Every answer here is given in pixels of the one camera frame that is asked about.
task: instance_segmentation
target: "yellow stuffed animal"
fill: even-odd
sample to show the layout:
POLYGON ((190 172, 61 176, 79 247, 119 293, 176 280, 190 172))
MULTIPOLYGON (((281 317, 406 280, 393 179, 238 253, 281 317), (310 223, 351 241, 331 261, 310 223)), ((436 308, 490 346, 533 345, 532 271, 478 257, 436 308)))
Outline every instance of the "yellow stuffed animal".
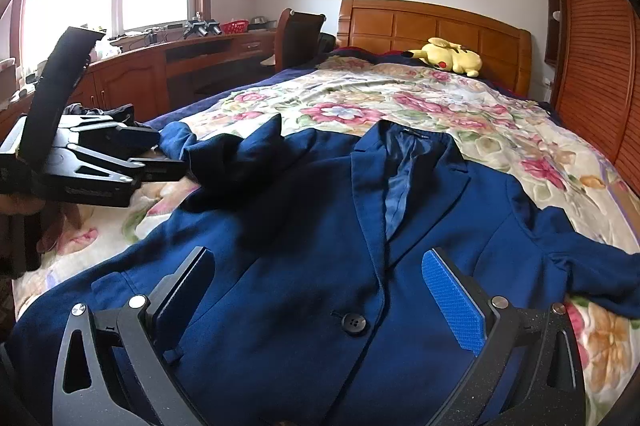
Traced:
POLYGON ((402 55, 416 57, 446 72, 466 73, 469 77, 480 75, 478 71, 482 68, 482 59, 478 54, 441 38, 431 38, 422 50, 410 50, 402 55))

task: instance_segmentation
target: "blue blazer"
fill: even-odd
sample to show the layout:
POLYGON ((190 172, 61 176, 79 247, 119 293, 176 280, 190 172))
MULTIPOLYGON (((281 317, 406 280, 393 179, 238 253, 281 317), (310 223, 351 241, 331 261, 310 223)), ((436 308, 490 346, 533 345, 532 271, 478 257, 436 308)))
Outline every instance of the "blue blazer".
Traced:
POLYGON ((640 317, 640 255, 577 234, 449 135, 384 120, 362 138, 280 130, 274 117, 246 139, 197 142, 165 128, 163 150, 202 187, 146 239, 43 294, 7 342, 37 419, 50 422, 71 307, 148 295, 199 245, 216 272, 172 369, 213 425, 424 426, 472 360, 422 280, 433 247, 514 305, 571 291, 640 317), (360 335, 348 313, 366 319, 360 335))

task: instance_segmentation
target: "wooden headboard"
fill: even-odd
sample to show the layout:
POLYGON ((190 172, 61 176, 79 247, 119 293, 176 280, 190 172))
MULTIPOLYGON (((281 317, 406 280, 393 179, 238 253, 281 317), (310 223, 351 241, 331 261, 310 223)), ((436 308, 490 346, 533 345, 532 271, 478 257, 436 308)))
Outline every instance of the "wooden headboard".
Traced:
POLYGON ((480 75, 519 95, 529 92, 531 34, 522 28, 461 11, 414 1, 342 0, 340 46, 376 54, 417 50, 439 37, 467 46, 482 57, 480 75))

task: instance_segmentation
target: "black button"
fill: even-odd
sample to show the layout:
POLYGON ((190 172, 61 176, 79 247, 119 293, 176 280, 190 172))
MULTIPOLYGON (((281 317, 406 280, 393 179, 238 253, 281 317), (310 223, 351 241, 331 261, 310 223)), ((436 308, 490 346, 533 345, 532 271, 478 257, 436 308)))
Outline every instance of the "black button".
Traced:
POLYGON ((342 318, 342 330, 350 336, 357 336, 367 326, 367 320, 359 314, 349 313, 342 318))

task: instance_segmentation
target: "red plastic basket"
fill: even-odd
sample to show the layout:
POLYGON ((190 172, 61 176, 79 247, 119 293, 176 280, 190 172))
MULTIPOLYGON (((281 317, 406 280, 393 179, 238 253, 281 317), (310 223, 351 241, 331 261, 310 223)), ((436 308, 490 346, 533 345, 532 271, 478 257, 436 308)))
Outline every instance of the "red plastic basket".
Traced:
POLYGON ((222 31, 225 34, 244 34, 249 27, 249 21, 238 20, 222 25, 222 31))

